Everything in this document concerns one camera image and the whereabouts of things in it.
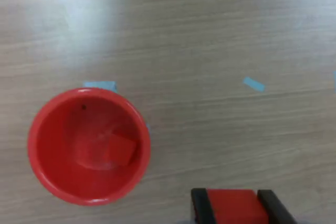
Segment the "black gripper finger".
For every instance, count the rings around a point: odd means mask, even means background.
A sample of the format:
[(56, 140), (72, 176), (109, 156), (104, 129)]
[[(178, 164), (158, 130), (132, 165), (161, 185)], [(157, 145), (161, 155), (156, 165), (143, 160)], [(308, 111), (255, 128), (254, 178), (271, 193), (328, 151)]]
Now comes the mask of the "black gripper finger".
[(191, 190), (192, 223), (216, 224), (214, 211), (205, 188), (193, 188)]
[(258, 190), (257, 197), (268, 215), (270, 224), (297, 224), (296, 219), (272, 190)]

